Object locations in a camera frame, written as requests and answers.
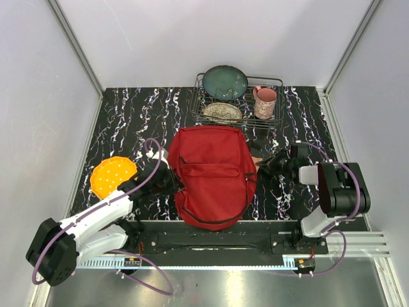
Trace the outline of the pink leather wallet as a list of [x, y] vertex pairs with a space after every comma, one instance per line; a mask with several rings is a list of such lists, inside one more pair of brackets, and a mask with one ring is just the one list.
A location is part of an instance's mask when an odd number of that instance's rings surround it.
[[254, 163], [261, 162], [263, 159], [260, 157], [252, 157]]

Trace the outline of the red student backpack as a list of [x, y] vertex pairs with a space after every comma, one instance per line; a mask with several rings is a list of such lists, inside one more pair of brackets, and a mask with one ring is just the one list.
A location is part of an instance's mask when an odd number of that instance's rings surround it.
[[241, 130], [226, 126], [180, 129], [170, 144], [167, 161], [184, 186], [174, 200], [187, 224], [223, 230], [249, 208], [258, 176]]

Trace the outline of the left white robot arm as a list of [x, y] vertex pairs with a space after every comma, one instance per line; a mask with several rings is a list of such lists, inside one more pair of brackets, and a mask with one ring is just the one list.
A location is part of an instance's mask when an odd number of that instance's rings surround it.
[[32, 282], [56, 286], [83, 263], [104, 253], [130, 253], [120, 268], [130, 273], [142, 261], [134, 253], [157, 251], [158, 234], [146, 232], [141, 221], [126, 217], [152, 198], [183, 189], [180, 179], [165, 163], [151, 173], [136, 166], [99, 166], [90, 179], [100, 201], [85, 211], [59, 222], [43, 221], [26, 253], [33, 266]]

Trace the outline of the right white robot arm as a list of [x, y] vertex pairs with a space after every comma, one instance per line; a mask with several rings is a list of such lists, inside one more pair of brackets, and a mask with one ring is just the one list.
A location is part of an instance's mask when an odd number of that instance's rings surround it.
[[297, 141], [256, 166], [272, 177], [283, 176], [295, 184], [318, 188], [318, 207], [298, 221], [291, 233], [290, 246], [296, 253], [307, 252], [313, 238], [325, 237], [339, 223], [371, 207], [360, 166], [334, 161], [314, 144]]

